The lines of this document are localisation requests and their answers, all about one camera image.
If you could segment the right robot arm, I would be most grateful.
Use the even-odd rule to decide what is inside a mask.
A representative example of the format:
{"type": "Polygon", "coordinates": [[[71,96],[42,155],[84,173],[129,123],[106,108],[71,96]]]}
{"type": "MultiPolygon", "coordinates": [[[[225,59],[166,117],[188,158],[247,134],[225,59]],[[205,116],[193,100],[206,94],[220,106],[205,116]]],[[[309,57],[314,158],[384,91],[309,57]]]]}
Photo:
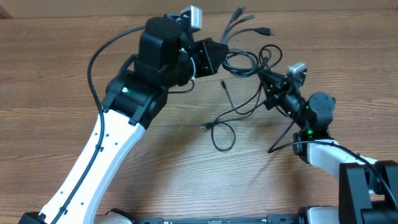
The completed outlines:
{"type": "Polygon", "coordinates": [[[300,94],[306,72],[259,73],[267,109],[277,108],[300,130],[289,145],[294,154],[339,183],[336,206],[299,210],[295,223],[397,223],[397,162],[378,161],[340,145],[331,136],[335,99],[322,92],[300,94]]]}

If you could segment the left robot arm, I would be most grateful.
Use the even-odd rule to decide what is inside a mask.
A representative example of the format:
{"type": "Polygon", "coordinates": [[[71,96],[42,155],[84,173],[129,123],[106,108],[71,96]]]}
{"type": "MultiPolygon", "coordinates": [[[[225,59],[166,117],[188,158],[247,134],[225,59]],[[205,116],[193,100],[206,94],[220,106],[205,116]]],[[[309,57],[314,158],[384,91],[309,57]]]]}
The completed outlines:
{"type": "Polygon", "coordinates": [[[58,192],[21,223],[93,223],[99,204],[122,161],[167,103],[173,86],[214,75],[228,46],[196,41],[201,17],[166,14],[141,26],[139,51],[131,55],[96,100],[93,132],[58,192]]]}

